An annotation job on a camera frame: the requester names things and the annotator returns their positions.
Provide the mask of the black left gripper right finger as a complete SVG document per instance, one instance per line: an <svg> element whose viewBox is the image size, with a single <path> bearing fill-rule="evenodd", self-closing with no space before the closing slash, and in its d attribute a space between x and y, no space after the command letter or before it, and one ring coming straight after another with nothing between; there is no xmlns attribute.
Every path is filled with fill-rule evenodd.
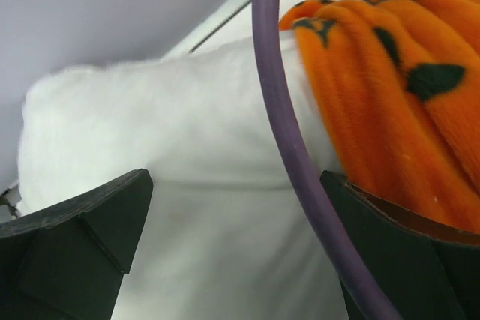
<svg viewBox="0 0 480 320"><path fill-rule="evenodd" d="M379 287L404 319L479 318L479 235L422 217L339 174L320 178Z"/></svg>

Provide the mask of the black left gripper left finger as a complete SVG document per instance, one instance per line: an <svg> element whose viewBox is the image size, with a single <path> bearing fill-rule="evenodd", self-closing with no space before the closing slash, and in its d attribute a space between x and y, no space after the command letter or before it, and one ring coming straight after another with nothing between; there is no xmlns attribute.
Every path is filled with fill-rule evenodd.
<svg viewBox="0 0 480 320"><path fill-rule="evenodd" d="M153 192L145 169L1 225L2 319L110 319Z"/></svg>

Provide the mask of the orange patterned plush pillowcase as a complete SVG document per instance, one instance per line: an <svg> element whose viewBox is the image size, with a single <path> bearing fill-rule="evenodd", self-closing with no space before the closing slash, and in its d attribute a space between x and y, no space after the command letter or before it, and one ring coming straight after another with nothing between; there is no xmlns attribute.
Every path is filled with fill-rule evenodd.
<svg viewBox="0 0 480 320"><path fill-rule="evenodd" d="M479 0L307 0L294 32L348 179L479 231Z"/></svg>

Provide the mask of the white pillow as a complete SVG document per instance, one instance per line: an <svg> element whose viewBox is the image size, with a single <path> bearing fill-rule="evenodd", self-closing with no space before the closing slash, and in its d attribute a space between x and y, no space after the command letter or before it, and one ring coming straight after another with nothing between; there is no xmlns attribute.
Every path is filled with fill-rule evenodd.
<svg viewBox="0 0 480 320"><path fill-rule="evenodd" d="M29 89L18 155L28 211L133 169L154 182L114 319L347 317L279 155L253 47L71 67Z"/></svg>

